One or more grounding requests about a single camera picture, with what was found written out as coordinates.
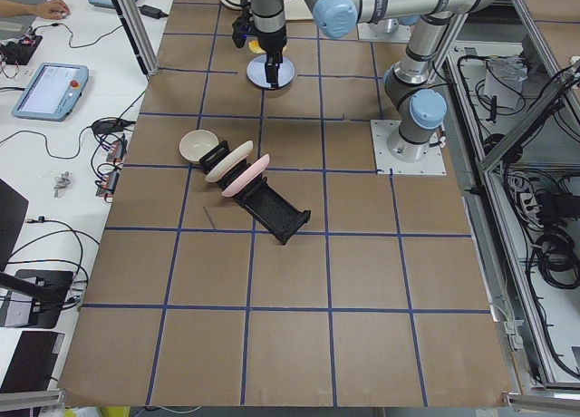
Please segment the person's forearm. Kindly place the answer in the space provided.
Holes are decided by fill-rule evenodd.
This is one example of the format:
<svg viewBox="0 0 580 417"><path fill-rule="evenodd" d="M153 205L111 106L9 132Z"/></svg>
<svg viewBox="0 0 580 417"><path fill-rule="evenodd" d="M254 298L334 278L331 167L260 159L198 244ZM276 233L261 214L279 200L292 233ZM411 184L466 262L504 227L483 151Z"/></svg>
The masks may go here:
<svg viewBox="0 0 580 417"><path fill-rule="evenodd" d="M16 17L23 15L36 15L35 5L23 4L9 0L0 0L1 17Z"/></svg>

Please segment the person's hand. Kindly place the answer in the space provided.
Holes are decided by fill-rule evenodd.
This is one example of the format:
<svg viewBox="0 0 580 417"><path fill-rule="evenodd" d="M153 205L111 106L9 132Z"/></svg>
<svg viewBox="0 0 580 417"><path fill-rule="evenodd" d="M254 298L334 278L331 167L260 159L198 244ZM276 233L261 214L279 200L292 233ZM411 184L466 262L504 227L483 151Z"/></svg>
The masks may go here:
<svg viewBox="0 0 580 417"><path fill-rule="evenodd" d="M63 0L48 0L34 6L34 15L47 20L62 20L71 14Z"/></svg>

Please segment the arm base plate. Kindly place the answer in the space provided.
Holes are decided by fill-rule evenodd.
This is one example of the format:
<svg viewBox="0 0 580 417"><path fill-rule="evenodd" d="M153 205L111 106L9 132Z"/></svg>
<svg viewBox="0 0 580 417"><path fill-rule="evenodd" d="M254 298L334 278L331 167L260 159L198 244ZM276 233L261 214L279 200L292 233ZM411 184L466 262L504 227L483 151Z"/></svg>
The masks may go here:
<svg viewBox="0 0 580 417"><path fill-rule="evenodd" d="M411 27L401 24L397 19L380 21L378 24L357 24L360 41L371 43L406 44L411 38Z"/></svg>
<svg viewBox="0 0 580 417"><path fill-rule="evenodd" d="M420 145L405 142L399 120L371 120L376 171L382 175L443 177L447 175L438 130Z"/></svg>

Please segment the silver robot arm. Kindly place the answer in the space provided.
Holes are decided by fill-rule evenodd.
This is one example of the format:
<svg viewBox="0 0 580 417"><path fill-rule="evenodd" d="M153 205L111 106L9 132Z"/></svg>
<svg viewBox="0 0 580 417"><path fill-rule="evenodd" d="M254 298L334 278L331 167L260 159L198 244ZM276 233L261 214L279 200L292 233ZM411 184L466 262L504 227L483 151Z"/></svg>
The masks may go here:
<svg viewBox="0 0 580 417"><path fill-rule="evenodd" d="M242 0L242 13L232 24L232 39L237 47L243 47L249 35L256 37L266 53L266 82L274 89L279 86L278 72L286 45L285 1ZM418 18L405 55L384 77L384 89L401 116L397 131L388 138L389 153L401 161L421 160L447 112L443 96L425 86L430 62L440 49L453 15L478 11L495 0L304 1L318 29L331 39L347 35L361 22Z"/></svg>

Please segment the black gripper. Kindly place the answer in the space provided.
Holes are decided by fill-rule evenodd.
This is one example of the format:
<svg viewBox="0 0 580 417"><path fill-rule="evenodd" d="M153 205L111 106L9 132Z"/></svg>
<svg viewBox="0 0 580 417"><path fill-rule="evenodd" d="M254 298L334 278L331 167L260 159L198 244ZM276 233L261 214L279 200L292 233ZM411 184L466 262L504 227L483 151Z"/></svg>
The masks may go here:
<svg viewBox="0 0 580 417"><path fill-rule="evenodd" d="M272 89L278 89L280 87L279 69L283 62L283 49L287 43L286 27L282 26L272 33L257 31L257 40L266 52L266 82Z"/></svg>

